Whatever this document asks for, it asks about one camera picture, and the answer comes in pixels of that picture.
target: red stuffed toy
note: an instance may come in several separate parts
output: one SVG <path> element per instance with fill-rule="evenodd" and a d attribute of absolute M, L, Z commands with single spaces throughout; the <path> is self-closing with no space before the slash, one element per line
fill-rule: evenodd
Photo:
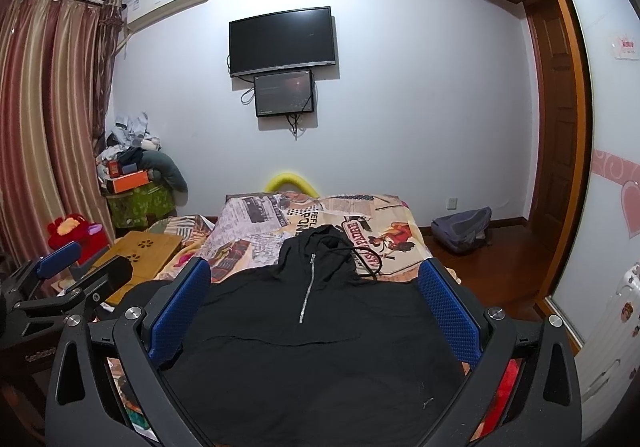
<path fill-rule="evenodd" d="M 101 225 L 96 229 L 95 223 L 89 223 L 81 214 L 69 214 L 65 219 L 58 218 L 53 223 L 49 223 L 49 246 L 52 250 L 57 250 L 72 241 L 76 241 L 82 247 L 78 265 L 82 265 L 100 252 L 104 247 L 109 246 L 107 234 Z"/>

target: curtain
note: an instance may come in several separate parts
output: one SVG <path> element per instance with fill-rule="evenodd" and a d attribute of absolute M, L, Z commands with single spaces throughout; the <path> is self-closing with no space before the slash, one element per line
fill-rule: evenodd
<path fill-rule="evenodd" d="M 92 146 L 100 7 L 0 0 L 0 239 L 18 262 L 50 252 L 47 224 L 70 212 L 103 224 Z"/>
<path fill-rule="evenodd" d="M 94 156 L 105 150 L 104 117 L 109 107 L 113 64 L 116 59 L 118 33 L 122 29 L 122 1 L 106 0 L 100 9 L 94 57 L 94 109 L 92 138 Z"/>

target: gray backpack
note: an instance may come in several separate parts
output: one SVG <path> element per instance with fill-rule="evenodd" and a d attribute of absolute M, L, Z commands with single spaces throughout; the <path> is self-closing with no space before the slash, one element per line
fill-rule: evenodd
<path fill-rule="evenodd" d="M 431 221 L 433 237 L 451 252 L 464 253 L 485 243 L 491 208 L 467 210 Z"/>

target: pink heart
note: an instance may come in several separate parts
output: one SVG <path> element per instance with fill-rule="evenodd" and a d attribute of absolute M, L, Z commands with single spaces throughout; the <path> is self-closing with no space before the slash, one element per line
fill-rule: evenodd
<path fill-rule="evenodd" d="M 640 234 L 640 187 L 634 181 L 622 186 L 622 211 L 625 215 L 629 239 Z"/>

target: cable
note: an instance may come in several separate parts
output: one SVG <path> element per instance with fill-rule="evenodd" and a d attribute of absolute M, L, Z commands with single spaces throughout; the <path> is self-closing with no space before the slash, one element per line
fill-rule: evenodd
<path fill-rule="evenodd" d="M 229 70 L 229 75 L 231 75 L 231 55 L 227 55 L 226 56 L 226 68 L 227 70 Z M 247 80 L 246 78 L 242 78 L 240 75 L 238 75 L 237 77 L 232 77 L 232 78 L 239 78 L 240 80 L 244 80 L 245 82 L 248 82 L 249 84 L 253 84 L 254 82 L 252 80 Z"/>
<path fill-rule="evenodd" d="M 254 94 L 251 95 L 251 97 L 249 97 L 249 100 L 244 100 L 245 96 L 247 96 L 249 93 L 254 92 Z M 255 98 L 255 88 L 250 88 L 248 90 L 246 90 L 241 96 L 240 96 L 240 102 L 242 103 L 243 106 L 248 106 L 249 104 L 251 104 L 251 101 Z"/>
<path fill-rule="evenodd" d="M 302 106 L 302 109 L 300 109 L 299 112 L 295 112 L 287 115 L 287 122 L 289 122 L 289 125 L 291 126 L 291 132 L 293 133 L 293 136 L 296 137 L 296 140 L 298 139 L 298 120 L 300 119 L 300 116 L 304 114 L 306 106 L 309 103 L 309 101 L 313 98 L 314 90 L 316 89 L 316 78 L 314 77 L 314 72 L 311 71 L 311 69 L 309 69 L 309 74 L 311 76 L 311 94 L 309 94 L 309 97 L 306 100 L 305 105 Z"/>
<path fill-rule="evenodd" d="M 127 24 L 124 25 L 124 28 L 122 29 L 122 34 L 124 35 L 124 38 L 116 46 L 116 52 L 115 52 L 116 55 L 120 52 L 121 49 L 124 48 L 124 46 L 127 45 L 127 42 L 129 42 L 129 39 L 131 39 L 131 36 L 133 35 L 133 32 L 129 30 L 129 25 Z"/>

